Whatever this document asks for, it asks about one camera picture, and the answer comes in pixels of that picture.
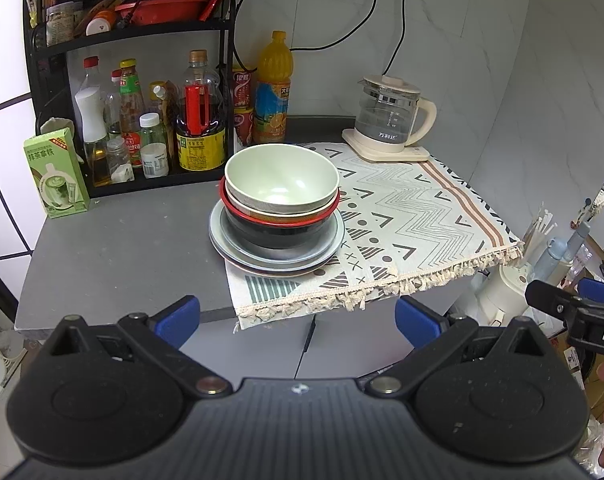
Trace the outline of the white plate Sweet print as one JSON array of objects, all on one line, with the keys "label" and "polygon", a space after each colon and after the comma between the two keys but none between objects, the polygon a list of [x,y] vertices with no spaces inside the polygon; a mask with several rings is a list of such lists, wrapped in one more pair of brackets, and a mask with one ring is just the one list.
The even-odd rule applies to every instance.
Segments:
[{"label": "white plate Sweet print", "polygon": [[344,240],[345,226],[341,214],[334,211],[329,226],[319,235],[290,248],[267,248],[255,245],[236,233],[219,200],[210,215],[209,235],[213,247],[223,258],[252,269],[293,271],[315,266],[335,256]]}]

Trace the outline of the red rimmed black bowl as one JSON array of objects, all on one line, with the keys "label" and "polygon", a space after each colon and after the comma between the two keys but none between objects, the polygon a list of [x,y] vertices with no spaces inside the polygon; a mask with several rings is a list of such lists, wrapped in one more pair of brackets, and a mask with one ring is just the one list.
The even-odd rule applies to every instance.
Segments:
[{"label": "red rimmed black bowl", "polygon": [[319,235],[329,226],[340,203],[339,194],[335,194],[331,202],[319,214],[312,214],[310,219],[278,223],[251,217],[232,203],[225,178],[219,181],[218,193],[225,216],[236,233],[255,245],[278,249],[300,245],[312,236]]}]

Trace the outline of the pale green bowl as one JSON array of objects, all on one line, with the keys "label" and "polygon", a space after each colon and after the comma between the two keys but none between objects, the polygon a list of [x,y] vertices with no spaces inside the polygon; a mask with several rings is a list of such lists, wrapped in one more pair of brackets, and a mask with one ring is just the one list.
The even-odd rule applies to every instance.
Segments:
[{"label": "pale green bowl", "polygon": [[245,148],[225,167],[230,194],[276,214],[311,211],[334,200],[340,174],[325,156],[303,146],[270,143]]}]

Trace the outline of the white plate Bake print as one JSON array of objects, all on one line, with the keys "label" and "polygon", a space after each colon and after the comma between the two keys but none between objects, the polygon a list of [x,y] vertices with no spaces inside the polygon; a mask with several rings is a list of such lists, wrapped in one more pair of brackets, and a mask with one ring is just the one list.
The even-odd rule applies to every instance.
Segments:
[{"label": "white plate Bake print", "polygon": [[326,260],[325,262],[319,262],[319,263],[315,264],[315,266],[308,266],[307,268],[303,268],[300,270],[284,271],[284,270],[252,269],[252,268],[250,268],[250,266],[244,266],[243,264],[230,260],[226,257],[224,257],[223,259],[224,259],[225,263],[230,264],[231,266],[233,266],[235,269],[237,269],[239,271],[242,271],[247,274],[267,276],[267,278],[269,276],[279,276],[279,278],[296,278],[297,276],[302,276],[302,275],[313,273],[314,271],[319,270],[320,268],[325,266],[325,264],[328,262],[328,260]]}]

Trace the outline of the patterned white table cloth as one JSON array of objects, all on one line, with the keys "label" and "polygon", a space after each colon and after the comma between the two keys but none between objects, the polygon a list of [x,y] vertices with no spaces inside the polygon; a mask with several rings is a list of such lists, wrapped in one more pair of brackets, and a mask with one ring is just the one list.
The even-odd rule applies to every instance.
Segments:
[{"label": "patterned white table cloth", "polygon": [[267,278],[226,266],[239,330],[444,286],[521,256],[499,214],[451,168],[366,162],[342,143],[313,143],[341,176],[345,235],[321,268]]}]

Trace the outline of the white powder glass jar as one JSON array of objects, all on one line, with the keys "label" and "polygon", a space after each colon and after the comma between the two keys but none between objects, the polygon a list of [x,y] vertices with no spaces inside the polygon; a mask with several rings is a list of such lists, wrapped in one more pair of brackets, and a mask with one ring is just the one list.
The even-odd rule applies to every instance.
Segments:
[{"label": "white powder glass jar", "polygon": [[168,175],[168,150],[166,132],[160,115],[156,112],[139,117],[140,160],[146,179]]}]

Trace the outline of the green tea carton box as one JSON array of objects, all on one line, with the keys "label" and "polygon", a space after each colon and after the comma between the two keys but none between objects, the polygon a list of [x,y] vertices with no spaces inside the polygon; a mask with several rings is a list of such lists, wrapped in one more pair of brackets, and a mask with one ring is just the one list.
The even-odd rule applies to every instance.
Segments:
[{"label": "green tea carton box", "polygon": [[69,127],[33,136],[24,141],[23,149],[50,219],[88,210],[89,196]]}]

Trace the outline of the red label sauce bottle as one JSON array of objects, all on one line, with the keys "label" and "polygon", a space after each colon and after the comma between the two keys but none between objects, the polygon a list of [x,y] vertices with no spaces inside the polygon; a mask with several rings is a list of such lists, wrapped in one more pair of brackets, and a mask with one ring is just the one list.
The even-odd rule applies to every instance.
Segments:
[{"label": "red label sauce bottle", "polygon": [[134,169],[142,166],[140,158],[142,129],[139,126],[139,118],[145,111],[136,64],[134,58],[127,58],[120,62],[120,128]]}]

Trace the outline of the glass kettle cream base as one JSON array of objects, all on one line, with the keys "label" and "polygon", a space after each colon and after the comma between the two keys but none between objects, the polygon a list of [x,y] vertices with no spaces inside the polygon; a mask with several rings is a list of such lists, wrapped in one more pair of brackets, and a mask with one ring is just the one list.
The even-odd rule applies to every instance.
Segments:
[{"label": "glass kettle cream base", "polygon": [[436,105],[401,78],[364,76],[360,84],[355,126],[342,139],[368,162],[426,162],[430,153],[420,142],[434,126]]}]

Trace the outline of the white bottle tall cap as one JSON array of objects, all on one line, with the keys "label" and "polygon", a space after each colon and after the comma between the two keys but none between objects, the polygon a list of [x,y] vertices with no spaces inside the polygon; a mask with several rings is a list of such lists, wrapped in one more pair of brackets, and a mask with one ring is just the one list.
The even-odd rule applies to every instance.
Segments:
[{"label": "white bottle tall cap", "polygon": [[84,79],[75,93],[75,104],[81,116],[82,138],[94,188],[110,183],[107,156],[108,131],[104,122],[104,92],[101,89],[99,58],[84,58]]}]

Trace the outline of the red cola can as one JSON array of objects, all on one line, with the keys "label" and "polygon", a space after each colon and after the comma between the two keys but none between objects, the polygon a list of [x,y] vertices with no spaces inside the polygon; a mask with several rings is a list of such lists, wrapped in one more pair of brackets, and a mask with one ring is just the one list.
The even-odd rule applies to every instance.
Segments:
[{"label": "red cola can", "polygon": [[252,74],[241,67],[232,71],[233,125],[243,146],[252,144],[253,115]]}]

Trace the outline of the orange juice bottle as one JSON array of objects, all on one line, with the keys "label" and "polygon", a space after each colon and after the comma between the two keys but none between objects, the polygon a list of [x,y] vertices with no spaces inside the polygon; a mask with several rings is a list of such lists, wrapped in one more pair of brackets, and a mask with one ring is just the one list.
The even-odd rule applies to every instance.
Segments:
[{"label": "orange juice bottle", "polygon": [[256,144],[285,140],[293,56],[285,44],[287,34],[274,30],[271,41],[259,54],[254,98],[254,133]]}]

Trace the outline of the red plastic basin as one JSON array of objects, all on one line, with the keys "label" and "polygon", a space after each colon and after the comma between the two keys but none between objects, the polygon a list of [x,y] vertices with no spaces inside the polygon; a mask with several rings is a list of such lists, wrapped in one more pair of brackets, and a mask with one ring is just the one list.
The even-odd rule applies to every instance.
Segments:
[{"label": "red plastic basin", "polygon": [[130,19],[136,27],[165,23],[185,23],[198,21],[207,0],[142,0],[138,6],[134,3],[116,7],[120,18]]}]

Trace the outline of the black metal shelf rack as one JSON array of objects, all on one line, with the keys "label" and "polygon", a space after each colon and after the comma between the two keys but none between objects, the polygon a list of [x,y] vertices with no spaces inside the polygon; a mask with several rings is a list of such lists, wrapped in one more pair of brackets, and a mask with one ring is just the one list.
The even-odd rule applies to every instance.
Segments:
[{"label": "black metal shelf rack", "polygon": [[[164,188],[170,185],[217,181],[232,154],[232,48],[236,0],[207,0],[198,21],[136,27],[120,18],[116,7],[142,0],[25,0],[24,45],[31,99],[36,120],[73,122],[74,147],[88,194],[92,197]],[[176,139],[183,101],[181,87],[189,52],[204,49],[210,70],[219,76],[227,112],[226,158],[209,171],[180,168]],[[97,55],[104,92],[104,122],[108,131],[110,183],[94,188],[75,104],[84,79],[84,58]],[[120,62],[134,58],[144,98],[144,114],[160,115],[166,132],[168,175],[146,179],[142,166],[134,169],[120,128]]]}]

